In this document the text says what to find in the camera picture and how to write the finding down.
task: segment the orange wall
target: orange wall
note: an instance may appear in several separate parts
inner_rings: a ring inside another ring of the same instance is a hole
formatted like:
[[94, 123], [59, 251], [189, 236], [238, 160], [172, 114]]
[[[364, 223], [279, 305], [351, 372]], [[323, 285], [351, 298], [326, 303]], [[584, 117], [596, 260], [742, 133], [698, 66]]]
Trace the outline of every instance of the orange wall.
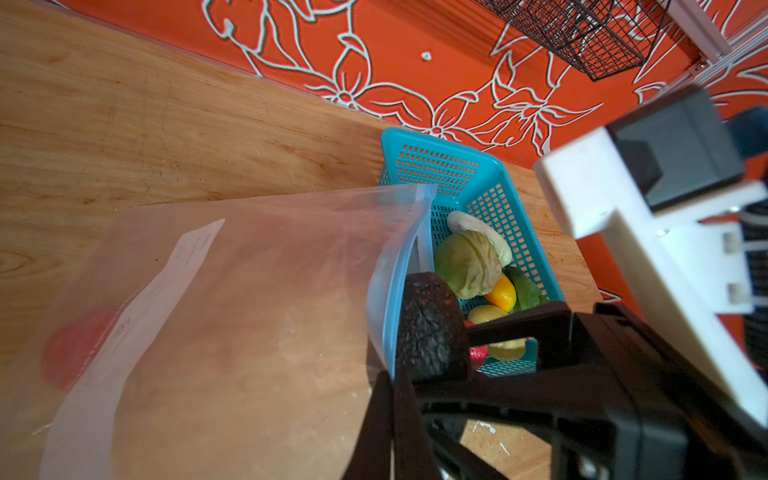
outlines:
[[[672, 24], [645, 66], [593, 83], [472, 0], [56, 3], [524, 167], [626, 114], [698, 58]], [[700, 3], [726, 36], [766, 7]], [[767, 52], [707, 85], [725, 118], [766, 103]], [[605, 297], [637, 311], [602, 239], [579, 245]]]

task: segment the blue basket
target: blue basket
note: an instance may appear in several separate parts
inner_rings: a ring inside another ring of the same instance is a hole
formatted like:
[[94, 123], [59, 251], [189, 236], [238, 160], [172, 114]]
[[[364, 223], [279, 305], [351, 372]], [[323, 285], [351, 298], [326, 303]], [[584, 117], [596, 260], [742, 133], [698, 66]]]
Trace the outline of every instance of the blue basket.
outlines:
[[[384, 130], [382, 147], [381, 185], [437, 185], [437, 198], [432, 203], [433, 248], [451, 234], [448, 214], [460, 210], [474, 215], [507, 240], [512, 264], [532, 278], [547, 298], [564, 300], [515, 185], [499, 160], [471, 147], [399, 128]], [[481, 297], [461, 300], [465, 315], [486, 304]], [[480, 371], [488, 376], [533, 372], [535, 347], [534, 341], [528, 341], [525, 356], [514, 362], [488, 358]]]

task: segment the ziplock bag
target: ziplock bag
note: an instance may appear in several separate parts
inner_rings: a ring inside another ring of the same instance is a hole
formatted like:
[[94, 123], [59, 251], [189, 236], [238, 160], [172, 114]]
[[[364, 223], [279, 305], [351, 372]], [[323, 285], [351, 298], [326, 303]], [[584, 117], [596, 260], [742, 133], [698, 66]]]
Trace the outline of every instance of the ziplock bag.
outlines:
[[[402, 297], [434, 196], [409, 184], [122, 215], [3, 379], [0, 472], [340, 477], [369, 331], [389, 364], [389, 290]], [[429, 268], [421, 254], [412, 268]]]

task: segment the wooden tabletop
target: wooden tabletop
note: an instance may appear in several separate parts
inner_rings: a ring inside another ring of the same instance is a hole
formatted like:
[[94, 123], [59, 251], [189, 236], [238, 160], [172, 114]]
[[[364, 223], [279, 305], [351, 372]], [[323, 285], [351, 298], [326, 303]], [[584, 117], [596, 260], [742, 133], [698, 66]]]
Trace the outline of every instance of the wooden tabletop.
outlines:
[[[120, 211], [378, 184], [385, 121], [26, 0], [0, 4], [0, 37], [0, 374]], [[508, 169], [568, 303], [591, 310], [576, 243], [533, 172]], [[469, 427], [510, 478], [548, 478], [527, 432]]]

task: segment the paper label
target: paper label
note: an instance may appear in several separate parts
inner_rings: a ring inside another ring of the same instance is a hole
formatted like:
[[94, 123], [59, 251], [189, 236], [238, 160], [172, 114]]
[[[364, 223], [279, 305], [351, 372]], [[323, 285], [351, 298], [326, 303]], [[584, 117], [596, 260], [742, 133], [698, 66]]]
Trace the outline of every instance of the paper label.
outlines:
[[162, 271], [120, 315], [51, 424], [41, 480], [113, 478], [114, 414], [125, 381], [192, 283], [223, 224], [222, 218], [182, 235]]

